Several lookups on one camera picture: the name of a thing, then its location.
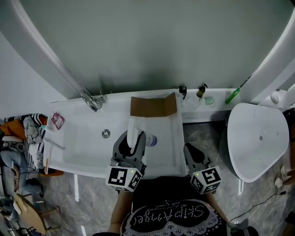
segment bottle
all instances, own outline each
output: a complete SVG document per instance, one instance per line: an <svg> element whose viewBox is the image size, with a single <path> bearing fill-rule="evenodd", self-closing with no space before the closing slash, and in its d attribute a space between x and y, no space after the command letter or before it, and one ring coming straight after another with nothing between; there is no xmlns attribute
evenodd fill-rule
<svg viewBox="0 0 295 236"><path fill-rule="evenodd" d="M227 99L225 99L225 104L229 104L229 102L240 92L240 88L237 88L231 96L229 96Z"/></svg>
<svg viewBox="0 0 295 236"><path fill-rule="evenodd" d="M201 87L199 87L199 90L198 90L198 92L197 92L197 96L199 97L199 98L201 98L202 96L203 96L203 94L204 94L204 92L205 92L205 87L207 87L208 88L208 86L204 83L203 84L203 86L201 86Z"/></svg>

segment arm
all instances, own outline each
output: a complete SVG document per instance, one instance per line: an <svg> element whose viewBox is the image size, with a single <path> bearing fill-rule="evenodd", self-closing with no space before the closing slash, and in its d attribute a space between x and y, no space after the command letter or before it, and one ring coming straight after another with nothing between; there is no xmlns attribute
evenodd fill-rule
<svg viewBox="0 0 295 236"><path fill-rule="evenodd" d="M19 169L18 169L17 166L13 165L13 169L17 174L17 183L16 183L15 188L14 188L14 190L17 191L19 189L19 175L20 175L20 173L19 173Z"/></svg>
<svg viewBox="0 0 295 236"><path fill-rule="evenodd" d="M107 232L120 233L121 225L126 216L131 212L133 193L121 191L114 207L111 224Z"/></svg>
<svg viewBox="0 0 295 236"><path fill-rule="evenodd" d="M204 201L209 203L218 212L218 214L221 216L221 218L224 219L226 222L228 222L226 215L223 213L221 208L218 206L213 194L207 193L207 194L204 194L203 196L204 196Z"/></svg>

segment marble floor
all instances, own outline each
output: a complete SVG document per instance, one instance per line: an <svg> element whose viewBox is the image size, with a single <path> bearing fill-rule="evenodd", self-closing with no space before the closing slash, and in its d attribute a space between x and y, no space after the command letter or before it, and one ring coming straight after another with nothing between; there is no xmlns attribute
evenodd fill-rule
<svg viewBox="0 0 295 236"><path fill-rule="evenodd" d="M184 124L185 142L207 150L212 165L219 165L223 177L221 185L214 195L228 219L248 211L253 205L264 202L274 193L292 191L290 185L281 189L274 186L279 176L281 165L289 167L289 151L253 183L239 180L228 165L226 150L226 132L224 122L204 124ZM54 206L59 211L46 217L46 224L51 227L61 226L59 231L47 235L91 236L108 229L112 210L116 203L117 192L104 184L104 179L65 173L59 177L39 177L45 186L45 204L41 208ZM12 175L5 169L7 192L13 193ZM241 222L249 219L260 236L281 235L284 219L295 206L294 195L275 195L266 204L255 207L243 217L233 220Z"/></svg>

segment cardboard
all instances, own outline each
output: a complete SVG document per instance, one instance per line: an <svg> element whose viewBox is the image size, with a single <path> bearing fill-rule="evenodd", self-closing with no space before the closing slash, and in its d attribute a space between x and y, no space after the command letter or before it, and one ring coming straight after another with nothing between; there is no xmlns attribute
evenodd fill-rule
<svg viewBox="0 0 295 236"><path fill-rule="evenodd" d="M177 112L175 93L166 98L131 97L130 115L138 117L165 117Z"/></svg>

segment cable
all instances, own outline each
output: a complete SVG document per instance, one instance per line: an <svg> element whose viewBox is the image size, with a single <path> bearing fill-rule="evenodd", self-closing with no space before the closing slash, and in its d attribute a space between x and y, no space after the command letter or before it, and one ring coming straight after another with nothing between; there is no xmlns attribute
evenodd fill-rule
<svg viewBox="0 0 295 236"><path fill-rule="evenodd" d="M291 191L291 192L283 191L283 192L281 192L281 193L279 193L279 194L273 194L273 195L271 195L268 199L266 199L265 202L262 202L262 203L259 203L259 204L254 205L253 207L251 207L251 209L250 209L249 211L243 213L242 215L239 215L239 216L237 216L237 217L234 217L233 219L230 220L230 222L232 222L234 219L240 218L241 216L243 216L243 215L249 213L254 207L259 206L259 205L261 205L261 204L265 204L265 203L266 203L270 198L272 198L274 195L285 195L285 194L289 194L289 193L293 193L293 191Z"/></svg>

